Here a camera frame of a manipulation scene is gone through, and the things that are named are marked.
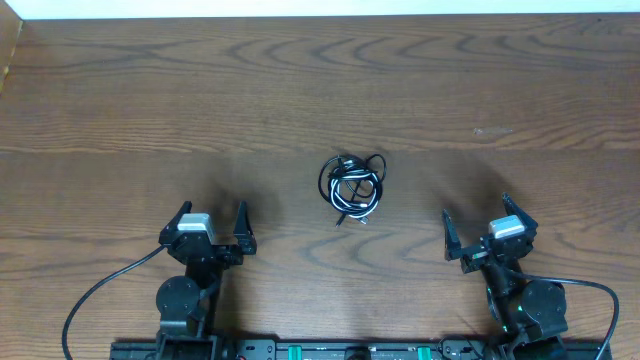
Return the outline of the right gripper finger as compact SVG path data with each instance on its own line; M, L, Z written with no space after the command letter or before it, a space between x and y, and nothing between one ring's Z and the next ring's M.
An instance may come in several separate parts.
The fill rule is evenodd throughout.
M459 259L461 257L460 253L462 250L461 242L459 240L454 223L446 210L442 211L441 219L444 226L445 236L444 258L446 260Z
M537 229L538 223L524 210L522 210L508 193L504 192L502 194L502 202L506 213L508 215L517 216L524 225L526 231L533 231Z

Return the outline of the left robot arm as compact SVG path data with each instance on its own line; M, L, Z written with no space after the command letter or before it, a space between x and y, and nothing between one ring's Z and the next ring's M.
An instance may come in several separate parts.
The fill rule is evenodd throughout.
M184 202L161 230L159 244L185 266L185 273L166 280L156 294L160 329L157 359L235 359L235 341L214 329L223 274L257 252L247 203L239 205L234 244L217 244L207 213L193 213Z

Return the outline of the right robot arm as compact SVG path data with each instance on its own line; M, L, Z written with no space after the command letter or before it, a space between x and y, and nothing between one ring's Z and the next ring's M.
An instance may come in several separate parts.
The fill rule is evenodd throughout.
M559 335L568 330L567 302L562 284L533 280L519 260L533 250L538 223L508 194L502 195L506 215L491 221L477 244L461 245L447 211L441 215L444 258L458 259L463 273L479 271L486 282L488 307L503 334L487 342L486 359L565 359Z

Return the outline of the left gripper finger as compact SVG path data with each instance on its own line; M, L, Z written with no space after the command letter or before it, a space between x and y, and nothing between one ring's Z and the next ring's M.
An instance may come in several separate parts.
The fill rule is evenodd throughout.
M233 234L239 246L255 245L255 236L251 228L247 203L245 201L240 202Z
M191 209L192 209L192 202L185 201L180 207L180 209L178 210L178 212L176 213L176 215L167 224L167 231L168 232L177 231L180 220L185 214L189 214L191 212Z

